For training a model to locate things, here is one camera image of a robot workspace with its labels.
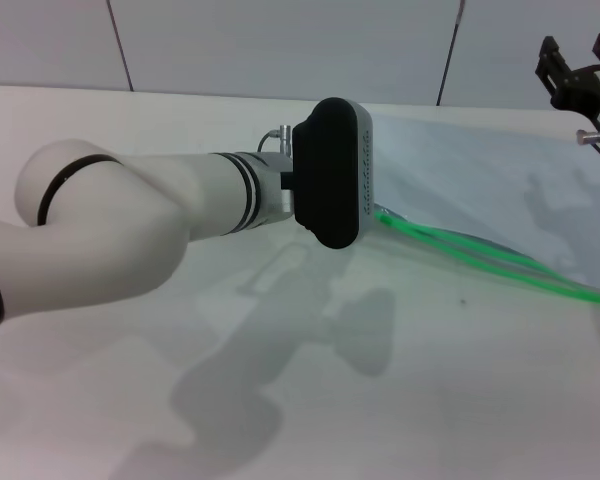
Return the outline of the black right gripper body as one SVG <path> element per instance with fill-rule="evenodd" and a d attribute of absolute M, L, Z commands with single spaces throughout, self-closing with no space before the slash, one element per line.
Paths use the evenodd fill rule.
<path fill-rule="evenodd" d="M 551 71 L 551 81 L 555 87 L 551 94 L 554 108 L 578 113 L 600 128 L 600 65 L 577 70 L 556 67 Z"/>

